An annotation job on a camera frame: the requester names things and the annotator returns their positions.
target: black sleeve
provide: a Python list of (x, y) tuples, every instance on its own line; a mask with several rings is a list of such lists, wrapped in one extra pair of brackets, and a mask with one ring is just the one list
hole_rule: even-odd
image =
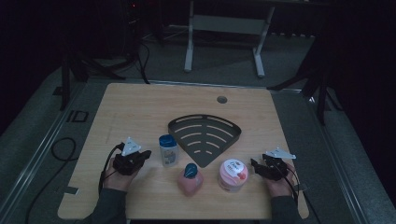
[(102, 189), (92, 214), (84, 218), (81, 224), (125, 224), (125, 191)]
[(291, 196), (281, 196), (271, 199), (271, 224), (302, 224), (303, 219)]

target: dark background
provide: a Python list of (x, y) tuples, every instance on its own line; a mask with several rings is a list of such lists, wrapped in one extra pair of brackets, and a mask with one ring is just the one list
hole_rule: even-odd
[[(106, 42), (106, 33), (103, 32), (103, 24), (98, 22), (101, 18), (97, 11), (98, 2), (103, 3), (93, 0), (67, 1), (66, 5), (60, 6), (50, 0), (1, 2), (0, 133), (16, 118), (47, 75), (60, 67), (68, 49), (63, 45), (63, 37), (73, 40), (71, 49), (84, 49), (92, 57), (109, 56), (111, 49)], [(142, 15), (152, 13), (151, 17), (145, 18), (152, 32), (161, 33), (158, 26), (152, 26), (155, 21), (161, 21), (164, 26), (188, 23), (188, 1), (146, 3), (148, 12)], [(254, 4), (241, 9), (234, 1), (229, 7), (220, 7), (220, 1), (215, 3), (217, 5), (212, 5), (214, 13), (262, 15), (262, 10)], [(321, 40), (320, 48), (315, 49), (314, 53), (325, 52), (329, 46), (337, 49), (331, 50), (336, 60), (328, 84), (335, 89), (379, 178), (395, 203), (392, 163), (396, 156), (393, 136), (396, 124), (393, 93), (396, 77), (396, 6), (392, 1), (385, 0), (349, 0), (342, 1), (338, 6), (336, 13), (328, 18), (327, 7), (277, 4), (270, 32), (288, 36), (314, 35)], [(332, 29), (321, 30), (326, 19), (335, 20), (336, 25)]]

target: clear plastic container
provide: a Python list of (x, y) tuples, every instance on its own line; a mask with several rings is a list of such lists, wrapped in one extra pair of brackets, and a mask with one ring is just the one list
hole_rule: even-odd
[(160, 137), (159, 141), (163, 166), (176, 165), (178, 161), (178, 146), (175, 138), (171, 134), (165, 134)]

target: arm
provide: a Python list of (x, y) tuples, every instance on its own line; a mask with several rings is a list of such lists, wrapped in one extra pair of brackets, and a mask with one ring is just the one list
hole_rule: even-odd
[[(291, 171), (286, 178), (294, 185), (292, 180), (294, 167), (288, 164), (288, 169)], [(298, 213), (298, 208), (291, 197), (292, 191), (285, 179), (278, 181), (264, 178), (265, 184), (271, 195), (272, 206), (272, 222), (271, 224), (300, 224), (303, 220)]]
[(132, 175), (121, 175), (113, 168), (113, 161), (114, 159), (111, 159), (106, 170), (107, 178), (104, 181), (99, 200), (92, 214), (83, 220), (84, 224), (126, 223), (125, 195), (138, 171)]

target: plastic bottle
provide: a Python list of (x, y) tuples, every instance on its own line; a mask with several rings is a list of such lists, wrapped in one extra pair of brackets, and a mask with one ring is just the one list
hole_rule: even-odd
[(161, 157), (164, 167), (170, 167), (177, 164), (178, 147), (175, 138), (171, 134), (162, 135), (159, 139)]
[(187, 164), (184, 171), (180, 173), (177, 179), (178, 187), (183, 191), (184, 195), (190, 197), (194, 195), (204, 183), (204, 177), (198, 171), (197, 165), (194, 163)]

